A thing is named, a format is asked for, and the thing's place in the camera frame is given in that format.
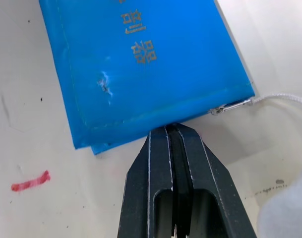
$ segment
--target blue vinyl cover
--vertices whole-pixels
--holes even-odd
[[[40,0],[75,148],[254,95],[212,0]]]

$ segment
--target red smudge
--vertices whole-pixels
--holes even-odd
[[[51,180],[50,173],[46,170],[41,176],[36,179],[29,180],[23,183],[14,183],[11,186],[12,191],[20,192],[31,187],[35,187]]]

